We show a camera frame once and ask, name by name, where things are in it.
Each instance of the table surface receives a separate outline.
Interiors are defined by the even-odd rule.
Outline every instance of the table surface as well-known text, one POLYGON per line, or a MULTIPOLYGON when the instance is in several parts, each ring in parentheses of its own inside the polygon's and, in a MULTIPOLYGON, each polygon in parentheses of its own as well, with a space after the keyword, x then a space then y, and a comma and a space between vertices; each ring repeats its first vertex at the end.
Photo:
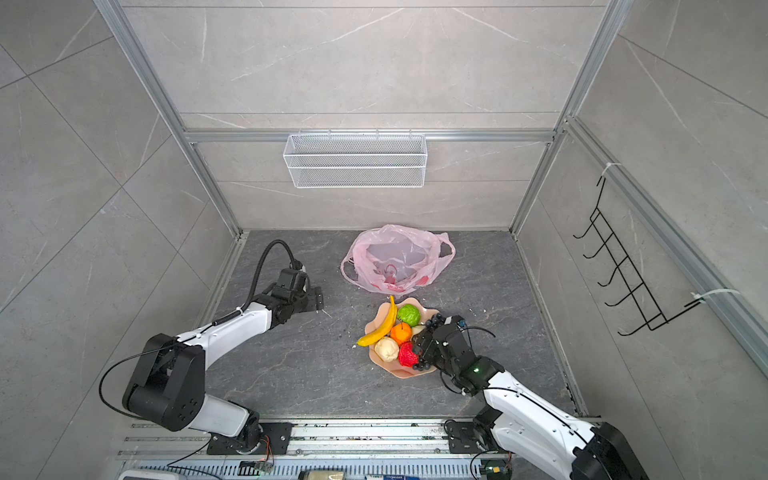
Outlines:
MULTIPOLYGON (((449 392, 437 372, 398 379, 374 365, 368 349, 353 348, 363 327, 387 297, 344 280, 339 264, 359 232, 253 230, 230 278, 217 315, 239 306, 263 248, 285 240, 321 286, 325 309, 294 315, 285 325, 255 336, 214 363, 207 392, 269 417, 473 416, 478 398, 449 392)), ((475 352, 501 363, 529 389, 566 412, 574 404, 511 235, 498 231, 449 232, 456 248, 451 264, 432 285, 410 296, 446 316, 490 329, 472 332, 475 352)), ((288 266, 275 246, 257 291, 288 266)))

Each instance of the orange fruit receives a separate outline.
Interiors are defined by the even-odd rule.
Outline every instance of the orange fruit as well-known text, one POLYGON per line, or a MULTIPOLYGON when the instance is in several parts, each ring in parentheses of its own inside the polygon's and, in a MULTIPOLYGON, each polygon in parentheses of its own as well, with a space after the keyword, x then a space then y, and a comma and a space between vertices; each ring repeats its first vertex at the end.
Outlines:
POLYGON ((398 323, 389 331, 389 336, 391 336, 398 345, 402 345, 411 339, 411 326, 408 323, 398 323))

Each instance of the white zip tie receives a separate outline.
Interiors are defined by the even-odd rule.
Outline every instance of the white zip tie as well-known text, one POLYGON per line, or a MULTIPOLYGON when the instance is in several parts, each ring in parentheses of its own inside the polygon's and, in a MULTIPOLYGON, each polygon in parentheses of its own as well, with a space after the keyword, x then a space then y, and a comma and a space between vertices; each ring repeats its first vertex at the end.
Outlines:
POLYGON ((701 300, 703 302, 705 300, 705 296, 712 295, 713 293, 735 293, 736 295, 741 295, 741 292, 738 290, 733 290, 730 288, 716 288, 715 290, 710 290, 709 292, 702 293, 701 295, 694 292, 691 292, 690 294, 694 296, 695 300, 701 300))
POLYGON ((611 162, 607 162, 607 163, 605 164, 605 168, 603 169, 603 173, 601 173, 601 174, 600 174, 600 176, 601 176, 601 177, 604 177, 604 176, 605 176, 605 172, 607 172, 607 171, 608 171, 608 169, 609 169, 609 168, 611 168, 611 167, 612 167, 612 166, 614 166, 614 165, 621 165, 621 164, 612 164, 611 162))

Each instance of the yellow banana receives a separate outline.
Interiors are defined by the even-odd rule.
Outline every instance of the yellow banana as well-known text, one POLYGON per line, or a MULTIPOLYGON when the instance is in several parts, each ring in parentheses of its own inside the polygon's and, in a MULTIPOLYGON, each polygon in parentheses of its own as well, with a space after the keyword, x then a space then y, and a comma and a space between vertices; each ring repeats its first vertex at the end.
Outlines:
POLYGON ((378 342, 384 336, 389 333, 389 331, 392 329, 392 327, 395 326, 395 320, 397 319, 397 306, 395 305, 395 297, 389 296, 389 312, 386 314, 386 318, 384 319, 384 323, 382 323, 379 328, 373 330, 368 335, 365 335, 363 338, 357 341, 357 344, 360 346, 371 346, 374 343, 378 342))

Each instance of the white wire basket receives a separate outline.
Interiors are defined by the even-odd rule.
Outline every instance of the white wire basket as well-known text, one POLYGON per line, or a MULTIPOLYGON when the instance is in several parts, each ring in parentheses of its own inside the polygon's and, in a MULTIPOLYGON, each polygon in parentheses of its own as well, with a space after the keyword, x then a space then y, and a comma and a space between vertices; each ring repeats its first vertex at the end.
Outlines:
POLYGON ((293 134, 283 158, 296 188, 423 187, 423 134, 293 134))

